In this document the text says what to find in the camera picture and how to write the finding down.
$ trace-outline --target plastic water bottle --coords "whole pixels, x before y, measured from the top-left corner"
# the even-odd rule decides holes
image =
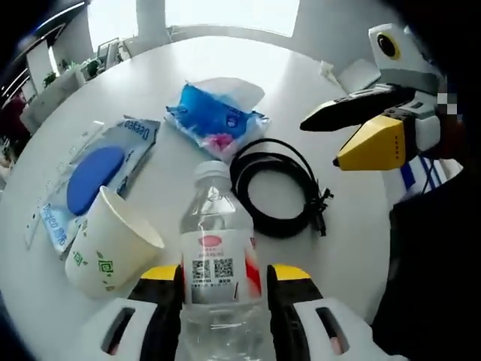
[[[253,220],[231,192],[228,166],[203,162],[180,224],[185,301],[180,339],[194,361],[258,360],[261,279]]]

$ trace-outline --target bottle label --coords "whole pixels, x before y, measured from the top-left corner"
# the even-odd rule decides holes
[[[189,232],[182,242],[187,305],[242,304],[261,297],[253,231]]]

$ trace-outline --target black cable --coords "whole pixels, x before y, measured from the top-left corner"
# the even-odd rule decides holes
[[[278,143],[289,148],[304,163],[305,168],[295,160],[278,153],[256,152],[245,154],[251,147],[260,143]],[[302,189],[306,204],[304,210],[292,219],[277,219],[262,213],[249,198],[249,183],[260,171],[271,170],[290,176]],[[325,222],[322,212],[327,208],[325,200],[333,198],[331,191],[319,190],[316,177],[306,159],[291,145],[272,138],[254,141],[242,148],[231,163],[232,191],[250,213],[254,228],[275,238],[287,238],[297,235],[311,223],[320,235],[325,235]]]
[[[424,192],[426,191],[426,188],[428,188],[429,178],[431,176],[433,168],[434,168],[434,160],[432,160],[431,167],[429,168],[428,173],[426,173],[426,182],[424,183],[424,187],[422,188],[421,194],[424,194]]]

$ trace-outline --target bottle cap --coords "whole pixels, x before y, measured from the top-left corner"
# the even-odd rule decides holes
[[[210,160],[203,162],[194,170],[195,181],[207,177],[223,177],[231,180],[231,174],[228,166],[219,160]]]

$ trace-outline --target wet wipes package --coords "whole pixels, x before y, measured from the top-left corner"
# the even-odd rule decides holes
[[[229,162],[244,145],[261,138],[270,120],[253,111],[264,95],[245,80],[216,78],[187,83],[165,119],[209,154]]]
[[[160,124],[125,117],[70,161],[40,211],[59,255],[75,239],[100,186],[123,195],[142,159],[156,143]]]

